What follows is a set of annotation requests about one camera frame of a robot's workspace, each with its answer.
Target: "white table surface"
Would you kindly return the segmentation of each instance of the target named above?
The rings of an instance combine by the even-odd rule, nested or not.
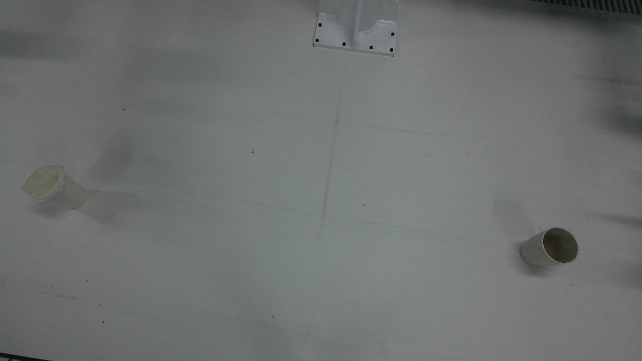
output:
[[[403,1],[0,2],[0,352],[639,360],[640,17]],[[38,205],[58,163],[95,194]],[[561,226],[576,262],[526,266]]]

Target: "metal bracket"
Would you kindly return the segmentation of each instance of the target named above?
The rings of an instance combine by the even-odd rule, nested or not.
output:
[[[320,0],[312,45],[393,57],[398,0]]]

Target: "white paper cup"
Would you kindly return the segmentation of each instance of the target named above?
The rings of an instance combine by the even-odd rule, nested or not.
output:
[[[76,209],[87,200],[87,192],[55,164],[41,166],[24,181],[22,189],[40,203],[56,202]]]
[[[562,228],[549,228],[537,233],[521,247],[524,260],[535,266],[556,266],[570,263],[577,257],[577,241]]]

